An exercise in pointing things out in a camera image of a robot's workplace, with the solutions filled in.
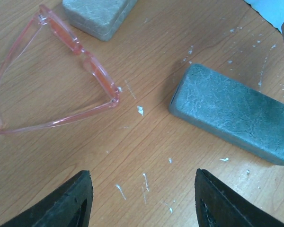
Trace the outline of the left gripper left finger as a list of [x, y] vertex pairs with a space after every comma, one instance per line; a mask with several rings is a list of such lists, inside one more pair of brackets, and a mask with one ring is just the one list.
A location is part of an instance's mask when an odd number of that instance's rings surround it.
[[93, 185], [88, 170], [76, 173], [31, 208], [3, 227], [87, 227], [93, 202]]

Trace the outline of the grey green-lined glasses case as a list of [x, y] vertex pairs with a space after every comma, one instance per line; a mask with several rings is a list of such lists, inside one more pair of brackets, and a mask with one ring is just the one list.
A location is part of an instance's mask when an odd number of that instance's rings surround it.
[[109, 41], [137, 0], [63, 0], [66, 17], [77, 29]]

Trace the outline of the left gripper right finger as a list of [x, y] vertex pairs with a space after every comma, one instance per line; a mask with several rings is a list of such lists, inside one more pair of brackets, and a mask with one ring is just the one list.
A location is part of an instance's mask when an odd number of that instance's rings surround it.
[[195, 209], [200, 227], [284, 227], [205, 169], [195, 176]]

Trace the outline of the blue cleaning cloth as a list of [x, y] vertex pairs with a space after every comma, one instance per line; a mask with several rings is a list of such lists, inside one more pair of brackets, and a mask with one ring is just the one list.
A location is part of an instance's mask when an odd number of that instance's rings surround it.
[[284, 0], [244, 0], [267, 22], [282, 33], [284, 23]]

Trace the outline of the blue-grey glasses case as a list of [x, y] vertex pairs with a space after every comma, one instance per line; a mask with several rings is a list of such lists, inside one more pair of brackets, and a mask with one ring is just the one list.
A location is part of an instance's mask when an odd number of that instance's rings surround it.
[[284, 166], [284, 104], [201, 64], [184, 73], [169, 105], [176, 117]]

